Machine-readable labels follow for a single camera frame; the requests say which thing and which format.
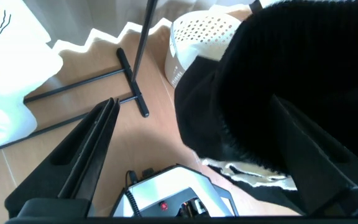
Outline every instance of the black line drawing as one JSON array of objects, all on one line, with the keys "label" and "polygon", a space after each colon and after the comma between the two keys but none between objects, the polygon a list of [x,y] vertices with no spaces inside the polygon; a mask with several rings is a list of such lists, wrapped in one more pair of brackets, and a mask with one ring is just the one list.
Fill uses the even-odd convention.
[{"label": "black line drawing", "polygon": [[5,27],[7,27],[11,23],[11,16],[12,15],[9,15],[9,20],[8,20],[7,24],[1,29],[0,34],[4,31]]},{"label": "black line drawing", "polygon": [[6,11],[4,10],[4,19],[2,20],[2,23],[1,23],[1,25],[0,25],[0,28],[2,27],[2,25],[4,25],[5,17],[6,17]]}]

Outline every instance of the perforated plastic basket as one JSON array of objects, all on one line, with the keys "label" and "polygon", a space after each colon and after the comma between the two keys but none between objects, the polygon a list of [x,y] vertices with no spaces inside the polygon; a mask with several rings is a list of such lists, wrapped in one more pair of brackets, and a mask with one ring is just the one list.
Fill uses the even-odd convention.
[{"label": "perforated plastic basket", "polygon": [[189,12],[171,26],[165,75],[173,87],[197,55],[220,60],[240,21],[211,11]]}]

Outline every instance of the black metal rack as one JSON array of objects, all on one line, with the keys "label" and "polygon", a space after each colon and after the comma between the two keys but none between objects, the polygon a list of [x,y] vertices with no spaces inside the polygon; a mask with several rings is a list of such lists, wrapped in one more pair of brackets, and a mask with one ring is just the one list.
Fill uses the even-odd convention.
[{"label": "black metal rack", "polygon": [[[80,82],[76,82],[76,83],[73,83],[73,84],[58,88],[56,90],[51,90],[51,91],[48,91],[46,93],[42,93],[42,94],[39,94],[39,95],[36,95],[36,96],[31,96],[29,98],[26,98],[24,100],[24,103],[25,104],[30,103],[30,102],[33,102],[35,100],[39,100],[39,99],[42,99],[42,98],[45,98],[45,97],[48,97],[48,96],[52,96],[54,94],[61,93],[61,92],[66,91],[66,90],[70,90],[72,88],[75,88],[75,87],[78,87],[78,86],[81,86],[81,85],[85,85],[87,83],[91,83],[93,81],[100,80],[102,78],[110,77],[112,75],[116,75],[116,74],[119,74],[121,72],[124,72],[125,76],[127,78],[128,84],[129,84],[129,86],[131,88],[132,96],[127,97],[127,98],[125,98],[123,100],[120,100],[119,103],[123,104],[123,103],[126,103],[126,102],[131,101],[131,100],[136,100],[141,115],[143,117],[145,117],[145,118],[148,117],[149,116],[149,109],[147,108],[146,102],[144,101],[144,98],[142,96],[142,92],[140,91],[139,86],[138,86],[138,84],[136,82],[136,77],[137,77],[137,74],[138,74],[138,71],[139,71],[140,61],[142,60],[143,52],[144,52],[144,49],[145,49],[145,46],[146,46],[147,36],[149,34],[149,29],[150,29],[150,26],[151,26],[151,21],[152,21],[152,18],[153,18],[155,7],[157,5],[157,1],[158,0],[148,0],[147,1],[147,7],[146,7],[146,13],[145,13],[145,22],[143,24],[142,32],[140,34],[139,46],[138,46],[138,49],[137,49],[137,54],[136,54],[136,58],[135,58],[135,64],[134,64],[133,71],[131,69],[131,66],[129,65],[129,62],[127,60],[127,57],[125,55],[124,50],[122,48],[119,48],[119,49],[117,49],[116,54],[117,54],[117,57],[118,57],[118,59],[120,61],[120,64],[121,64],[120,69],[115,70],[115,71],[111,71],[111,72],[106,73],[106,74],[98,75],[97,77],[93,77],[93,78],[89,78],[89,79],[86,79],[86,80],[83,80],[83,81],[80,81]],[[46,133],[48,131],[57,129],[59,127],[62,127],[64,125],[72,123],[74,121],[78,121],[80,119],[83,119],[87,114],[88,113],[81,114],[79,116],[75,116],[74,118],[70,118],[68,120],[65,120],[65,121],[59,122],[57,124],[51,125],[51,126],[49,126],[47,128],[43,128],[41,130],[35,131],[35,132],[31,133],[30,135],[28,135],[25,138],[18,139],[16,141],[13,141],[13,142],[10,142],[10,143],[7,143],[7,144],[4,144],[4,145],[0,146],[0,149],[3,149],[5,147],[11,146],[13,144],[22,142],[22,141],[30,139],[32,137],[38,136],[38,135]]]}]

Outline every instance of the black fabric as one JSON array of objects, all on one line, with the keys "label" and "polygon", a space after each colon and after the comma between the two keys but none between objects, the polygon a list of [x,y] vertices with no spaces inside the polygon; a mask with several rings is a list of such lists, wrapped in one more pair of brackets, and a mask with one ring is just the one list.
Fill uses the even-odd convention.
[{"label": "black fabric", "polygon": [[358,1],[273,5],[239,26],[220,62],[198,57],[175,90],[183,142],[200,157],[291,174],[273,94],[358,156]]}]

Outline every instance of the red button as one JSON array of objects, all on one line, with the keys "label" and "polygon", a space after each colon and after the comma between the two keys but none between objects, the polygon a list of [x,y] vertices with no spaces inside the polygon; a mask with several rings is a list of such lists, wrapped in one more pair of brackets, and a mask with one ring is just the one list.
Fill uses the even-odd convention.
[{"label": "red button", "polygon": [[167,203],[161,202],[161,203],[160,203],[160,208],[161,208],[161,210],[166,211],[166,210],[168,209]]}]

